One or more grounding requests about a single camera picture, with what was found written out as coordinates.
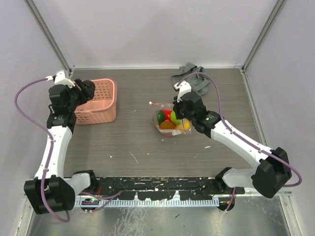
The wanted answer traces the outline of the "yellow lemon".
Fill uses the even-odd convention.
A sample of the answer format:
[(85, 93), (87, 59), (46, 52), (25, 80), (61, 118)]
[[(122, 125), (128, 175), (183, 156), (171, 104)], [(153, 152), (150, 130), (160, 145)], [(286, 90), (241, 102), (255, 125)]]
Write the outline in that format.
[(179, 125), (179, 128), (184, 131), (190, 130), (190, 122), (187, 119), (183, 119), (181, 124)]

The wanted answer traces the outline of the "green lime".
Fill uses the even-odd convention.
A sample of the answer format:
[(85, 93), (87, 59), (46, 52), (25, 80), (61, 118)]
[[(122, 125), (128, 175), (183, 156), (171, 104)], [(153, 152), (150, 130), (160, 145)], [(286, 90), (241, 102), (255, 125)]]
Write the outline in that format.
[(170, 120), (175, 125), (180, 125), (180, 123), (181, 123), (181, 121), (176, 118), (176, 114), (174, 111), (171, 111), (171, 113), (170, 113)]

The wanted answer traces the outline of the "pink plastic basket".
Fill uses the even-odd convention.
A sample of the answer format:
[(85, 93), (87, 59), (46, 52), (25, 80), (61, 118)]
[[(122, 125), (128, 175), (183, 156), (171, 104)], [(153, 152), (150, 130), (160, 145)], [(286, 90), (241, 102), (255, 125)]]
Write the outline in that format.
[(94, 97), (75, 110), (76, 124), (108, 123), (116, 119), (117, 85), (112, 79), (93, 80)]

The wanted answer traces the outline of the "red apple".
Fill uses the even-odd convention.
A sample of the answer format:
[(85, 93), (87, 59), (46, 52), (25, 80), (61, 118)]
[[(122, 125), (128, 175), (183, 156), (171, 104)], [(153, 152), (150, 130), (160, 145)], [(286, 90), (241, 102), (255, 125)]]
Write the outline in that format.
[(165, 110), (165, 109), (162, 109), (162, 112), (164, 113), (164, 116), (165, 116), (165, 120), (171, 120), (170, 118), (170, 115), (171, 115), (171, 110)]

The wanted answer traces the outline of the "clear zip top bag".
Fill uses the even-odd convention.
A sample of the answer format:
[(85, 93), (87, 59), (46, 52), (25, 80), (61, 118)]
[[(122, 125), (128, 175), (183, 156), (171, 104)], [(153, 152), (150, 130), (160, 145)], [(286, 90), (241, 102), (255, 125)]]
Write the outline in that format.
[(173, 111), (174, 104), (149, 102), (151, 120), (160, 134), (178, 136), (191, 133), (191, 123), (187, 119), (177, 119)]

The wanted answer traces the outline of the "red yellow mango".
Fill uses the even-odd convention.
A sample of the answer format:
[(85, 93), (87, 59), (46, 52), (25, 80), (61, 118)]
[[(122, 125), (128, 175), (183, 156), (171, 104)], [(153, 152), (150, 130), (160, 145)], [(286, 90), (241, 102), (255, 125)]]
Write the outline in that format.
[(173, 124), (170, 120), (165, 120), (164, 122), (162, 122), (159, 127), (162, 130), (171, 130), (171, 129), (175, 129), (175, 124)]

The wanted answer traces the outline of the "dark green fruit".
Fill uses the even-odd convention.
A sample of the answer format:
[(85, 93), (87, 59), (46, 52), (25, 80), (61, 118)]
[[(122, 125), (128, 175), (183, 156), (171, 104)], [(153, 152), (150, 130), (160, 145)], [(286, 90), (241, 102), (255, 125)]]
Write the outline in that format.
[(165, 113), (162, 110), (159, 110), (157, 113), (157, 122), (160, 125), (164, 121), (165, 121)]

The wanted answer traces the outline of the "dark brown round fruit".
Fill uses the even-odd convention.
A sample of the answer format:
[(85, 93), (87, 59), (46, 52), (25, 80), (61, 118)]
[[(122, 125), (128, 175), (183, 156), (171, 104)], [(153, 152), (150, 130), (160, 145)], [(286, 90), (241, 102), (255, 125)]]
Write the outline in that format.
[(86, 99), (92, 100), (94, 98), (94, 94), (95, 94), (95, 84), (93, 81), (90, 80), (85, 80), (83, 81), (83, 84), (85, 86), (85, 97)]

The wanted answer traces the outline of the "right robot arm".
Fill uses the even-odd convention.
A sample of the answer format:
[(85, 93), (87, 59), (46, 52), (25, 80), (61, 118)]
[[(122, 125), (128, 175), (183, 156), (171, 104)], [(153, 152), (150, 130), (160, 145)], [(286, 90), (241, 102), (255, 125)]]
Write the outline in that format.
[(285, 150), (271, 149), (239, 132), (219, 113), (207, 110), (197, 93), (175, 96), (173, 104), (177, 119), (189, 120), (197, 132), (227, 146), (250, 164), (249, 169), (227, 167), (221, 171), (216, 176), (216, 188), (220, 193), (244, 187), (254, 188), (262, 196), (272, 198), (291, 179)]

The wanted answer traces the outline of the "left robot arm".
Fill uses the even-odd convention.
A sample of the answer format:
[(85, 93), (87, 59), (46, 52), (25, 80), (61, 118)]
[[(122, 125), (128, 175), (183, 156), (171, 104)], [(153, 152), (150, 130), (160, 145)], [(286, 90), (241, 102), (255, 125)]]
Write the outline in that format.
[(76, 79), (73, 83), (55, 83), (49, 88), (50, 114), (46, 126), (29, 116), (26, 119), (47, 134), (47, 143), (38, 171), (24, 184), (24, 192), (36, 214), (69, 212), (77, 195), (92, 195), (98, 190), (93, 170), (78, 171), (70, 179), (64, 179), (63, 170), (68, 144), (72, 138), (78, 106), (92, 100), (95, 84)]

